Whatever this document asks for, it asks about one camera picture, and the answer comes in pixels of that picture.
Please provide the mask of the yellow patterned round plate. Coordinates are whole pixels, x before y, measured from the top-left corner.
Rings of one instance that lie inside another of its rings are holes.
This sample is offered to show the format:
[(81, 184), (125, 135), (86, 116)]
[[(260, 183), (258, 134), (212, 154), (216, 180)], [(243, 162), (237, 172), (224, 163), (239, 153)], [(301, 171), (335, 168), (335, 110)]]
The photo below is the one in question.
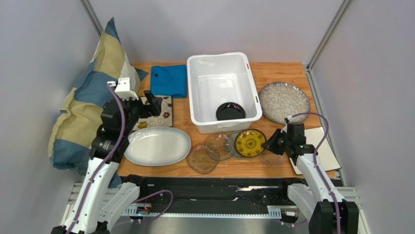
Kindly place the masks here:
[(235, 139), (236, 152), (242, 157), (256, 157), (265, 150), (262, 145), (267, 141), (263, 132), (256, 129), (242, 131)]

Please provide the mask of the grey speckled saucer plate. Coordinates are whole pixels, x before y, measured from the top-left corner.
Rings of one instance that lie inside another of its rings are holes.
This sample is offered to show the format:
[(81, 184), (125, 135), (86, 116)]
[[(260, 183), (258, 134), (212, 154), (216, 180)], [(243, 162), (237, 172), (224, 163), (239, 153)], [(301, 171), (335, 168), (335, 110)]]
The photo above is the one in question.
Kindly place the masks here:
[(236, 138), (241, 132), (242, 131), (230, 132), (225, 141), (225, 150), (231, 157), (236, 159), (245, 159), (245, 157), (241, 156), (236, 150)]

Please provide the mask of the clear round glass plate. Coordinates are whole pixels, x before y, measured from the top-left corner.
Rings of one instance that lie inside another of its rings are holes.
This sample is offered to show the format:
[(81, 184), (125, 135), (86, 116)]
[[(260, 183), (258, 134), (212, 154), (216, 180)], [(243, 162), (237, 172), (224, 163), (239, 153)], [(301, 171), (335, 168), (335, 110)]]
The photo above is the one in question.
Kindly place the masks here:
[(231, 156), (225, 150), (225, 141), (230, 132), (216, 132), (208, 135), (204, 145), (208, 150), (208, 156), (215, 161), (225, 161)]

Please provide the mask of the black round plate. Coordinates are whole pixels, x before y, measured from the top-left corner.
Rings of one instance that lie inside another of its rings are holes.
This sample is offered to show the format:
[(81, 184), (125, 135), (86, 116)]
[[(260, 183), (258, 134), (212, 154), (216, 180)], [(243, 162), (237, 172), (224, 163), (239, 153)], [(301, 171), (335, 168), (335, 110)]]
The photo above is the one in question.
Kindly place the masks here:
[(216, 110), (216, 119), (218, 121), (243, 119), (245, 117), (244, 108), (235, 102), (223, 103)]

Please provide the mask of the white plastic bin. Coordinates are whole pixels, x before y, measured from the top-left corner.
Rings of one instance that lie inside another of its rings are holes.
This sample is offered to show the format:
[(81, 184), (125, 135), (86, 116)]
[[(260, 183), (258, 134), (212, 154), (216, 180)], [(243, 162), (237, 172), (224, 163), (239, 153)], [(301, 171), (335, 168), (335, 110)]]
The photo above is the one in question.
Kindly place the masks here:
[[(254, 77), (246, 54), (194, 55), (187, 60), (190, 119), (202, 134), (248, 129), (262, 115)], [(218, 120), (220, 105), (233, 102), (245, 118)]]

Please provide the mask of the clear amber square glass plate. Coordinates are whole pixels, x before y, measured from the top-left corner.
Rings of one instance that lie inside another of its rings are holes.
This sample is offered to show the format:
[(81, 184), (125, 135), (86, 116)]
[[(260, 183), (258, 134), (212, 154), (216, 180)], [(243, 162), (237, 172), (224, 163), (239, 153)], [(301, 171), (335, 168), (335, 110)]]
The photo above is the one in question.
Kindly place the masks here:
[(211, 173), (219, 164), (208, 156), (208, 150), (202, 143), (193, 146), (186, 161), (191, 169), (203, 175)]

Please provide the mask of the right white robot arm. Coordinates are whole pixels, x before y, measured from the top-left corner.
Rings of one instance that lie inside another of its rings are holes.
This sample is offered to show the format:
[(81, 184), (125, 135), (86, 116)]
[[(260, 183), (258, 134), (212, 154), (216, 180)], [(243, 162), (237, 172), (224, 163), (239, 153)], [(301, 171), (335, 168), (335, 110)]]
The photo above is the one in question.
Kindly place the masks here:
[(358, 233), (359, 208), (347, 201), (329, 179), (317, 148), (306, 142), (303, 123), (286, 123), (262, 147), (277, 155), (287, 154), (304, 176), (306, 184), (287, 185), (286, 196), (305, 216), (309, 233)]

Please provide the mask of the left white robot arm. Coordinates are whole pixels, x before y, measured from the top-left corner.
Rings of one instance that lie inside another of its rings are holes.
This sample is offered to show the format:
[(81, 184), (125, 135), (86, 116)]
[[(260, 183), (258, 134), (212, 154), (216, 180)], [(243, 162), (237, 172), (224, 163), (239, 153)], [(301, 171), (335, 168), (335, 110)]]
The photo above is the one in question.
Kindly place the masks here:
[(122, 100), (115, 92), (101, 113), (102, 124), (89, 152), (86, 176), (68, 218), (54, 234), (109, 234), (125, 209), (139, 198), (147, 179), (127, 176), (118, 192), (103, 205), (104, 194), (128, 148), (128, 136), (140, 118), (159, 116), (163, 99), (144, 91), (146, 101), (131, 92)]

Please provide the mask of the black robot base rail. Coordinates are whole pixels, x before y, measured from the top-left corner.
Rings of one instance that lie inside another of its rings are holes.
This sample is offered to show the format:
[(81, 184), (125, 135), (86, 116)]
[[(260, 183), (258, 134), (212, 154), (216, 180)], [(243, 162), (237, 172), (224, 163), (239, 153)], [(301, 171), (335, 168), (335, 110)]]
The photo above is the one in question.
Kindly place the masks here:
[(148, 198), (151, 211), (168, 213), (264, 215), (268, 206), (294, 206), (286, 192), (287, 185), (305, 183), (302, 178), (209, 178), (148, 177), (139, 197), (157, 191), (171, 191)]

